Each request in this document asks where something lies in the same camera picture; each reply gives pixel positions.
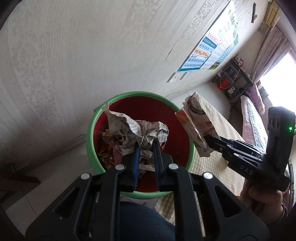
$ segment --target white cable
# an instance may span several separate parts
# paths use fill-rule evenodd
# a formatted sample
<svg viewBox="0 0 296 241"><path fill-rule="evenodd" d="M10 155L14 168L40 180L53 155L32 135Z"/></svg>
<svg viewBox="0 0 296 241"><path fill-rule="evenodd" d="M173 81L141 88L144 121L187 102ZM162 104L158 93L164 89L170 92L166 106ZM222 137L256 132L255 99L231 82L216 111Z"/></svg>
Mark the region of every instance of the white cable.
<svg viewBox="0 0 296 241"><path fill-rule="evenodd" d="M231 84L230 84L229 86L231 86L232 83L235 81L235 78L239 75L240 70L241 70L241 69L239 69L239 71L237 72L237 75L234 77L234 80L231 82ZM226 88L223 88L222 85L221 85L221 81L222 81L222 77L220 76L220 86L221 86L221 88L222 88L222 89L227 89L229 86L226 87Z"/></svg>

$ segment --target silver bolt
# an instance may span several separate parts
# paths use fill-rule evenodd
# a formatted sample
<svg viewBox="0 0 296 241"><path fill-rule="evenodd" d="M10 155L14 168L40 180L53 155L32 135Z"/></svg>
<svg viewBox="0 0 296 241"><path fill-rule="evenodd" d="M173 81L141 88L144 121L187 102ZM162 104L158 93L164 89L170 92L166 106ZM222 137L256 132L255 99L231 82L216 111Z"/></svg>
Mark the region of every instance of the silver bolt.
<svg viewBox="0 0 296 241"><path fill-rule="evenodd" d="M171 163L171 164L169 164L169 169L171 169L171 170L176 170L176 169L178 169L178 165L176 164L176 163Z"/></svg>
<svg viewBox="0 0 296 241"><path fill-rule="evenodd" d="M210 173L210 172L205 172L205 173L204 173L204 178L205 178L205 179L212 179L212 178L213 178L213 174Z"/></svg>
<svg viewBox="0 0 296 241"><path fill-rule="evenodd" d="M116 170L121 171L121 170L124 169L124 165L123 165L123 164L117 164L117 165L115 166L115 168L116 168Z"/></svg>
<svg viewBox="0 0 296 241"><path fill-rule="evenodd" d="M90 175L89 173L85 172L85 173L82 173L80 177L81 179L86 180L86 179L89 179Z"/></svg>

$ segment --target window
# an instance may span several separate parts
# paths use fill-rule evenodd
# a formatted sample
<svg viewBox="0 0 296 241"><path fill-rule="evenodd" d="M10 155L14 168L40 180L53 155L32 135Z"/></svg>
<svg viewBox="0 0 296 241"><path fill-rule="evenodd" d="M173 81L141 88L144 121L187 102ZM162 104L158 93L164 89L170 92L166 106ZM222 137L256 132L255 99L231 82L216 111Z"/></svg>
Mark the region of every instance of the window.
<svg viewBox="0 0 296 241"><path fill-rule="evenodd" d="M273 106L296 113L296 62L290 53L260 78Z"/></svg>

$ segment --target dark blue pants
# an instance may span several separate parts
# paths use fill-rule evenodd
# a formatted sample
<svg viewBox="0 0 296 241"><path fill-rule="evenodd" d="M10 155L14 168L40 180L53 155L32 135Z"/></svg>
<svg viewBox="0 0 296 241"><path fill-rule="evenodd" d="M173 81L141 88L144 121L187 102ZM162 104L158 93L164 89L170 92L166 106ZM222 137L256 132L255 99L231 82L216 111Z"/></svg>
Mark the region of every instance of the dark blue pants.
<svg viewBox="0 0 296 241"><path fill-rule="evenodd" d="M133 202L120 202L120 241L174 241L175 226L160 214Z"/></svg>

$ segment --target educational poster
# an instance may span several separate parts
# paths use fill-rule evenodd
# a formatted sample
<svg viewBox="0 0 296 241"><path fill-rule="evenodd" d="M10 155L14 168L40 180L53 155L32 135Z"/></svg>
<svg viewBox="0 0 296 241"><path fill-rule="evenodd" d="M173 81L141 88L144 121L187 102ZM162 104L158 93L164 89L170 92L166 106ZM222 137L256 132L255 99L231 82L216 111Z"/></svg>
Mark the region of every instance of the educational poster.
<svg viewBox="0 0 296 241"><path fill-rule="evenodd" d="M215 69L237 44L237 16L234 3L231 1L178 72Z"/></svg>

